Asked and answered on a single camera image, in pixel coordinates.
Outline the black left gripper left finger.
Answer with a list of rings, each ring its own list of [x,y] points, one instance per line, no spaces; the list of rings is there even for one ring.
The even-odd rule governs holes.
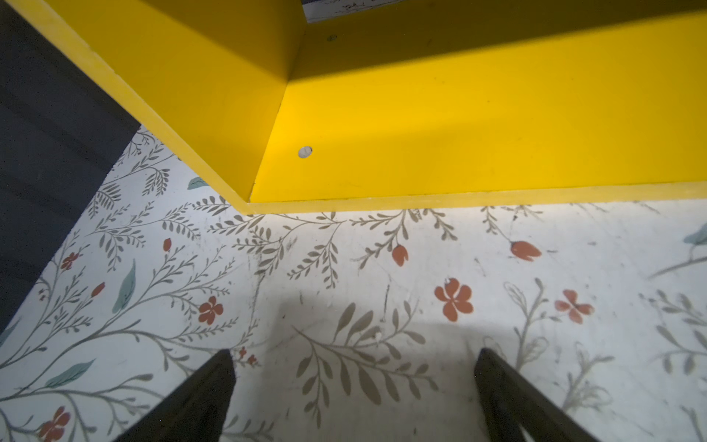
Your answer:
[[[213,355],[179,388],[118,436],[119,441],[217,441],[236,373],[230,351]]]

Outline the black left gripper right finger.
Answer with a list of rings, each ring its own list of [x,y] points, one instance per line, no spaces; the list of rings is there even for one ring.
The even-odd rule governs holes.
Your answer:
[[[580,427],[490,348],[482,348],[474,378],[489,440],[581,442],[596,438]]]

